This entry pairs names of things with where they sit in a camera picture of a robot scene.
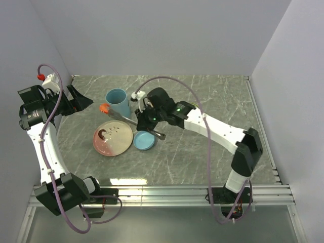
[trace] pink plate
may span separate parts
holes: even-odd
[[[100,130],[103,139],[98,135]],[[120,120],[111,120],[100,125],[93,135],[93,146],[102,155],[116,156],[124,153],[132,144],[133,131],[129,125]]]

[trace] pink cable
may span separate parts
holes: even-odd
[[[58,71],[52,65],[49,65],[49,64],[41,64],[41,65],[38,66],[37,72],[38,72],[39,75],[41,74],[41,67],[43,67],[43,66],[46,66],[46,67],[49,67],[50,69],[52,69],[56,73],[56,75],[57,75],[57,77],[59,79],[59,83],[60,83],[60,93],[59,93],[59,97],[57,99],[57,102],[56,102],[56,104],[54,106],[53,111],[51,112],[50,116],[48,117],[47,121],[45,122],[45,125],[44,125],[44,127],[42,129],[42,132],[40,133],[40,142],[39,142],[40,143],[40,151],[42,153],[42,157],[43,157],[43,160],[45,162],[45,165],[46,165],[47,169],[51,169],[51,165],[50,165],[50,163],[49,163],[49,161],[48,161],[48,159],[46,157],[46,154],[45,154],[44,135],[45,135],[45,131],[46,131],[46,128],[47,128],[49,122],[53,119],[53,117],[55,115],[55,112],[56,112],[56,110],[57,110],[57,108],[58,108],[58,106],[60,104],[60,101],[61,101],[61,98],[62,98],[62,94],[63,94],[63,82],[62,82],[61,76],[58,73]],[[66,213],[65,213],[65,211],[63,209],[63,205],[62,205],[62,202],[61,202],[61,199],[60,199],[60,195],[59,195],[59,192],[58,192],[58,189],[57,189],[57,185],[56,185],[56,182],[55,182],[55,177],[54,177],[53,172],[50,172],[50,177],[51,177],[52,184],[53,184],[53,189],[54,189],[54,194],[55,194],[56,202],[57,202],[57,205],[58,205],[58,207],[60,209],[60,212],[61,212],[61,214],[62,214],[65,222],[68,224],[68,226],[71,229],[73,229],[77,233],[80,233],[80,234],[88,233],[89,230],[90,230],[90,228],[91,228],[91,220],[90,220],[88,214],[86,213],[85,209],[81,205],[79,205],[79,207],[80,207],[80,209],[81,209],[81,211],[82,211],[83,215],[85,216],[85,218],[87,220],[87,223],[88,223],[87,229],[86,230],[81,230],[81,229],[76,228],[72,224],[72,222],[67,217],[67,215],[66,215]],[[122,210],[122,206],[123,206],[123,203],[122,203],[122,201],[121,201],[120,198],[118,198],[116,196],[107,196],[107,195],[103,195],[103,196],[91,196],[91,197],[115,198],[115,199],[119,200],[119,202],[120,202],[120,208],[119,208],[118,212],[112,218],[110,218],[110,219],[108,219],[106,221],[103,221],[103,222],[95,222],[95,221],[93,221],[94,224],[109,222],[109,221],[113,220],[114,218],[116,218],[120,214],[120,212]]]
[[[192,90],[191,87],[189,87],[187,84],[185,84],[184,82],[178,80],[177,78],[174,78],[174,77],[168,77],[168,76],[157,76],[157,77],[152,77],[150,79],[148,79],[147,81],[145,81],[144,83],[142,83],[138,89],[135,91],[135,94],[137,92],[140,91],[140,89],[146,85],[148,82],[154,80],[154,79],[158,79],[158,78],[166,78],[166,79],[170,79],[170,80],[173,80],[173,81],[176,81],[180,84],[182,84],[184,87],[186,87],[190,92],[191,94],[195,97],[196,101],[197,101],[197,104],[198,104],[198,107],[200,109],[200,112],[201,114],[203,115],[204,114],[204,111],[203,111],[203,106],[201,105],[201,102],[198,98],[198,96],[196,95],[196,93]],[[235,206],[240,198],[240,196],[242,195],[243,193],[243,190],[245,188],[245,185],[247,184],[248,181],[246,181],[243,185],[243,187],[241,188],[241,190],[239,191],[237,197],[236,197],[236,200],[229,212],[229,214],[227,215],[226,219],[225,220],[220,220],[218,217],[217,217],[217,214],[216,214],[216,211],[215,211],[215,207],[214,207],[214,199],[213,199],[213,192],[212,192],[212,182],[211,182],[211,143],[212,143],[212,139],[211,139],[211,129],[207,123],[207,120],[206,118],[203,116],[203,120],[204,120],[204,123],[205,123],[205,126],[206,126],[206,129],[207,129],[207,136],[208,136],[208,151],[207,151],[207,180],[208,180],[208,197],[209,197],[209,200],[210,200],[210,204],[211,204],[211,208],[212,208],[212,212],[213,212],[213,215],[214,215],[214,218],[215,220],[220,223],[220,224],[225,224],[229,221],[229,218],[231,217],[231,215],[233,214],[233,211],[235,209]],[[250,207],[251,207],[251,203],[252,203],[252,184],[251,184],[251,181],[249,180],[249,183],[250,183],[250,202],[249,202],[249,205],[248,205],[248,208],[246,210],[249,211]],[[245,216],[246,213],[244,213],[240,218],[236,219],[236,220],[239,220],[241,219],[243,216]]]

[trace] white wall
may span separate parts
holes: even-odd
[[[30,0],[72,74],[250,75],[291,0]]]
[[[324,2],[293,0],[252,74],[280,177],[310,242],[323,242]]]
[[[32,187],[39,183],[36,153],[18,124],[17,91],[40,84],[42,62],[54,65],[65,84],[70,75],[29,1],[0,1],[0,33],[0,241],[9,243],[15,242]]]

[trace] small blue bowl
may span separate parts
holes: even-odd
[[[150,149],[155,142],[155,136],[146,132],[140,131],[134,137],[134,145],[136,148],[140,150],[148,150]]]

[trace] metal tongs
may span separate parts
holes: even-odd
[[[124,117],[123,115],[121,115],[120,113],[118,113],[117,111],[114,111],[109,104],[102,104],[100,105],[100,111],[102,113],[107,114],[108,116],[110,116],[111,118],[115,119],[115,120],[121,120],[122,122],[126,122],[126,123],[130,123],[133,125],[137,126],[137,122],[133,121],[127,117]],[[150,134],[153,134],[154,136],[156,136],[157,138],[159,138],[160,140],[165,140],[166,139],[166,135],[163,133],[159,133],[155,130],[149,130],[147,129],[147,132],[149,132]]]

